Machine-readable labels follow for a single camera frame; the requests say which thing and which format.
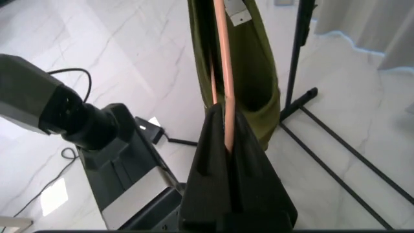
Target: white marble floor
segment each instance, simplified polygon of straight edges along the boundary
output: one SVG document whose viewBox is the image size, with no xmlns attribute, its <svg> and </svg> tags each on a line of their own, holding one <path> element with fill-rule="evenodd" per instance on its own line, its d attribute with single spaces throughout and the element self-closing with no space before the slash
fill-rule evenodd
<svg viewBox="0 0 414 233">
<path fill-rule="evenodd" d="M 297 8 L 276 7 L 271 0 L 257 3 L 284 96 Z M 123 102 L 134 115 L 157 117 L 172 137 L 198 139 L 204 106 L 185 0 L 15 0 L 0 8 L 0 52 L 22 56 L 46 71 L 86 68 L 93 76 L 90 103 Z M 355 50 L 341 35 L 310 33 L 294 98 L 318 87 L 308 109 L 414 195 L 414 115 L 405 110 L 414 101 L 414 76 L 377 71 L 380 60 Z M 85 94 L 84 76 L 58 78 Z M 311 119 L 297 112 L 285 123 L 392 227 L 414 228 L 414 207 Z M 14 215 L 57 175 L 68 163 L 59 155 L 67 146 L 59 136 L 37 135 L 0 118 L 0 216 Z M 195 149 L 165 140 L 157 149 L 185 181 Z M 267 155 L 298 209 L 296 228 L 382 228 L 282 129 Z M 50 193 L 20 215 L 35 219 L 28 232 L 105 228 L 80 161 Z"/>
</svg>

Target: clothing tag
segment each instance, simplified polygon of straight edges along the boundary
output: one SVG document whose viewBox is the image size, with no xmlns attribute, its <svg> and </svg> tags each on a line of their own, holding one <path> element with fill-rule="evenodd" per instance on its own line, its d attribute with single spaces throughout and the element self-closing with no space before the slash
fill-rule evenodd
<svg viewBox="0 0 414 233">
<path fill-rule="evenodd" d="M 224 6 L 233 26 L 238 26 L 252 19 L 243 0 L 224 0 Z"/>
</svg>

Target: white sticker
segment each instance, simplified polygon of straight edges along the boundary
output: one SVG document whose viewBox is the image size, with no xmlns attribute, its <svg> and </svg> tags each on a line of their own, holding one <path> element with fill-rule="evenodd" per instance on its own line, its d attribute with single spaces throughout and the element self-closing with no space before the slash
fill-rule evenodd
<svg viewBox="0 0 414 233">
<path fill-rule="evenodd" d="M 224 0 L 224 6 L 233 26 L 238 26 L 252 19 L 243 0 Z"/>
</svg>

